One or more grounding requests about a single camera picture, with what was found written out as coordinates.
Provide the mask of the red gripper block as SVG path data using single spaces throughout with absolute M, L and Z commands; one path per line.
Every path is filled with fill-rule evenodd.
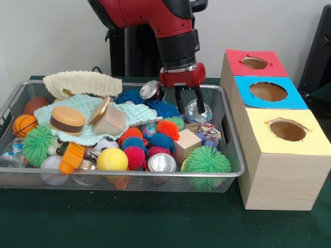
M 178 112 L 185 113 L 183 100 L 181 98 L 181 90 L 179 86 L 193 88 L 197 97 L 197 109 L 199 114 L 205 112 L 203 95 L 200 90 L 200 85 L 205 82 L 206 70 L 203 63 L 195 63 L 189 67 L 180 69 L 165 69 L 161 68 L 160 80 L 163 86 L 167 88 L 175 88 L 175 98 Z

